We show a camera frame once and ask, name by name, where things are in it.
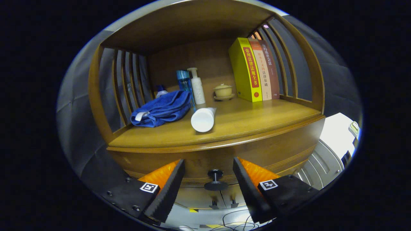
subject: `yellow book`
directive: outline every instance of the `yellow book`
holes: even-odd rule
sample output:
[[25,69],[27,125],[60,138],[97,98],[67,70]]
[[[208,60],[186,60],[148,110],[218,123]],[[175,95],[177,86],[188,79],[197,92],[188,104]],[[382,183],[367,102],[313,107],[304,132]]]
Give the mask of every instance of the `yellow book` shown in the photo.
[[237,38],[229,48],[231,65],[239,98],[262,101],[260,76],[248,38]]

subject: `red label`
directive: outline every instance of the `red label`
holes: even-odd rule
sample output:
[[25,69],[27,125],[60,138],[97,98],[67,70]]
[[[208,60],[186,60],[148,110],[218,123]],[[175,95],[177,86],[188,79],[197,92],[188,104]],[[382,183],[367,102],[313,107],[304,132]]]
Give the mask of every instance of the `red label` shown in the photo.
[[253,55],[251,54],[252,51],[248,47],[243,47],[243,49],[244,49],[245,59],[248,65],[248,70],[250,71],[251,87],[258,88],[260,86],[260,83],[257,77],[256,63],[253,59]]

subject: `small bottle with blue cap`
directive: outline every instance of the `small bottle with blue cap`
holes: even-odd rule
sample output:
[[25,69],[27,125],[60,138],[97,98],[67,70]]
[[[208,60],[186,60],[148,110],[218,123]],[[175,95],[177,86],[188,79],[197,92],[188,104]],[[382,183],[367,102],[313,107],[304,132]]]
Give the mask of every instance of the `small bottle with blue cap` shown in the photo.
[[167,94],[168,91],[166,91],[166,88],[164,87],[164,85],[157,85],[157,95],[155,96],[156,98]]

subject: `wooden shelf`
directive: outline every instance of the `wooden shelf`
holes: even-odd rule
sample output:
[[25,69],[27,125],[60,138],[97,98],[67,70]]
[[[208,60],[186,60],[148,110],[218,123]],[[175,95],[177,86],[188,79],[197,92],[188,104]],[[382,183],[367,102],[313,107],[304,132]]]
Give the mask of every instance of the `wooden shelf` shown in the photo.
[[180,121],[160,127],[131,127],[109,143],[119,148],[166,148],[227,141],[280,129],[321,115],[320,111],[282,99],[251,103],[233,98],[208,103],[216,107],[214,127],[196,132],[191,126],[193,108]]

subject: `black background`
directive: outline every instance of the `black background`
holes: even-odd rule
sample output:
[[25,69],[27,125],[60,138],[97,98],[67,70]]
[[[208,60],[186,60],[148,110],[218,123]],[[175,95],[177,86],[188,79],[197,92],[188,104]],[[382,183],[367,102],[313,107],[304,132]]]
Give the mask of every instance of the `black background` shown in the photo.
[[[2,1],[7,128],[4,212],[10,229],[143,226],[111,209],[79,181],[57,137],[55,104],[63,76],[94,35],[151,1]],[[320,199],[268,229],[403,228],[410,17],[389,1],[263,1],[301,20],[341,54],[363,97],[363,140],[351,166]]]

